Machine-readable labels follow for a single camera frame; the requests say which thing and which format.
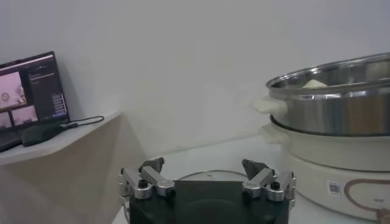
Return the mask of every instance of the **white wall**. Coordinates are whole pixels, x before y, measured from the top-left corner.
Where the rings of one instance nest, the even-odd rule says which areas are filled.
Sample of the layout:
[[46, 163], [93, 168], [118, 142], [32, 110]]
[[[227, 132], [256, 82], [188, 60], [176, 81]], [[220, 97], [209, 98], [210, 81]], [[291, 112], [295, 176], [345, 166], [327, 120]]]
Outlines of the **white wall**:
[[54, 50], [75, 117], [120, 106], [156, 155], [267, 122], [265, 81], [390, 51], [390, 3], [367, 0], [2, 0], [0, 62]]

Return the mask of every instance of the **metal bracket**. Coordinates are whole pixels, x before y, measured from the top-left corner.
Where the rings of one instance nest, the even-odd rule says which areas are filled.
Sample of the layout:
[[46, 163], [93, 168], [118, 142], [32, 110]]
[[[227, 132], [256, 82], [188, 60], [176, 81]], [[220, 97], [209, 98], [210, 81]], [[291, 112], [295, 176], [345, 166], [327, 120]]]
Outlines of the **metal bracket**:
[[176, 195], [175, 182], [165, 179], [151, 166], [142, 167], [141, 177], [156, 187], [158, 195], [166, 198]]
[[125, 187], [130, 186], [132, 192], [134, 193], [134, 197], [137, 199], [144, 200], [152, 196], [152, 185], [149, 184], [146, 180], [143, 180], [139, 176], [138, 172], [129, 168], [124, 168], [121, 171], [121, 175], [122, 186], [119, 186], [120, 194], [129, 195], [130, 192], [129, 190], [125, 189]]
[[291, 171], [282, 172], [274, 182], [266, 186], [267, 198], [270, 201], [290, 202], [290, 209], [295, 206], [296, 177]]
[[251, 180], [243, 182], [243, 195], [245, 200], [258, 198], [261, 194], [261, 189], [274, 180], [272, 169], [264, 168], [256, 174]]

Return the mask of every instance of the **black cable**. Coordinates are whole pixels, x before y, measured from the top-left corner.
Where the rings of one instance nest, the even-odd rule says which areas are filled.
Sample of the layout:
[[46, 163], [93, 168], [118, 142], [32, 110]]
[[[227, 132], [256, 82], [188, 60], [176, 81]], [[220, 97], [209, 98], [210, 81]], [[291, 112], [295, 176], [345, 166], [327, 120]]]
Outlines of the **black cable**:
[[[84, 124], [76, 123], [76, 122], [80, 122], [80, 121], [87, 121], [87, 120], [97, 119], [97, 118], [99, 118], [99, 120], [87, 122], [87, 123], [84, 123]], [[77, 128], [77, 127], [88, 125], [88, 124], [95, 124], [95, 123], [104, 121], [104, 118], [105, 118], [104, 116], [100, 115], [100, 116], [87, 117], [87, 118], [83, 118], [83, 119], [69, 121], [69, 123], [66, 124], [65, 128], [66, 129], [70, 129], [70, 128]]]

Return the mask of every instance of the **metal rim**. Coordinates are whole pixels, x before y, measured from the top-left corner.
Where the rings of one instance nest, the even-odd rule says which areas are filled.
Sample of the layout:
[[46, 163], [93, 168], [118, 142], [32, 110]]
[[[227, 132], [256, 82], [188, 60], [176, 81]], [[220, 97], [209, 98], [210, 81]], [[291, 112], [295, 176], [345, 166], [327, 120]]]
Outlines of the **metal rim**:
[[280, 128], [283, 128], [283, 129], [288, 130], [288, 131], [293, 131], [296, 133], [305, 134], [305, 135], [329, 136], [329, 137], [341, 137], [341, 138], [343, 138], [343, 137], [346, 137], [346, 138], [349, 138], [349, 137], [351, 137], [351, 138], [371, 138], [371, 137], [389, 137], [390, 136], [390, 133], [375, 133], [375, 134], [368, 133], [368, 134], [352, 135], [352, 134], [348, 134], [348, 133], [337, 134], [337, 133], [327, 133], [327, 132], [305, 131], [305, 130], [298, 130], [296, 128], [292, 128], [292, 127], [289, 127], [287, 125], [281, 124], [272, 115], [270, 115], [269, 119], [271, 120], [271, 122], [273, 124], [275, 124], [276, 126], [278, 126]]
[[364, 63], [364, 62], [374, 62], [374, 61], [380, 61], [380, 60], [390, 60], [390, 52], [382, 53], [382, 54], [375, 54], [365, 57], [359, 57], [359, 58], [353, 58], [349, 60], [342, 60], [342, 61], [335, 61], [331, 63], [326, 63], [318, 66], [313, 66], [310, 68], [301, 69], [295, 72], [290, 72], [284, 75], [280, 75], [274, 79], [271, 79], [266, 83], [266, 86], [269, 90], [274, 91], [276, 93], [284, 93], [284, 94], [324, 94], [324, 93], [346, 93], [351, 91], [361, 91], [362, 89], [369, 89], [369, 88], [378, 88], [381, 86], [388, 86], [390, 85], [390, 78], [386, 79], [380, 79], [380, 80], [373, 80], [370, 82], [365, 83], [351, 83], [348, 85], [333, 85], [333, 86], [327, 86], [327, 87], [319, 87], [319, 88], [311, 88], [311, 89], [305, 89], [305, 88], [297, 88], [297, 89], [285, 89], [285, 88], [278, 88], [273, 87], [276, 83], [282, 82], [286, 79], [290, 79], [291, 77], [296, 77], [299, 75], [302, 75], [304, 73], [310, 72], [314, 69], [325, 69], [325, 68], [332, 68], [335, 66], [348, 66], [348, 65], [354, 65], [358, 63]]
[[240, 173], [240, 172], [235, 172], [235, 171], [231, 171], [231, 170], [208, 170], [208, 171], [200, 171], [200, 172], [195, 172], [195, 173], [191, 173], [191, 174], [188, 174], [188, 175], [185, 175], [184, 177], [180, 177], [179, 179], [177, 180], [182, 180], [182, 179], [185, 179], [187, 177], [191, 177], [191, 176], [194, 176], [194, 175], [197, 175], [197, 174], [201, 174], [201, 173], [208, 173], [208, 172], [225, 172], [225, 173], [234, 173], [234, 174], [238, 174], [242, 177], [247, 177], [245, 174], [243, 173]]

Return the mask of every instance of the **white shelf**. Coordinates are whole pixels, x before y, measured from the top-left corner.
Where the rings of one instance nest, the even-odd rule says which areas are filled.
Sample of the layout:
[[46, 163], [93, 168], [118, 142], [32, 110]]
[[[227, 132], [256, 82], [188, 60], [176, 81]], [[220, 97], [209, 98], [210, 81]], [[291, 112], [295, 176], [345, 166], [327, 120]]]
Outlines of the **white shelf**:
[[64, 131], [56, 137], [41, 144], [33, 145], [30, 147], [23, 147], [22, 145], [19, 145], [8, 151], [1, 152], [0, 166], [25, 161], [28, 159], [34, 159], [58, 152], [69, 146], [70, 144], [74, 143], [75, 141], [79, 140], [80, 138], [91, 133], [92, 131], [103, 126], [104, 124], [110, 122], [112, 119], [118, 117], [120, 114], [120, 111], [104, 114], [105, 119], [102, 122]]

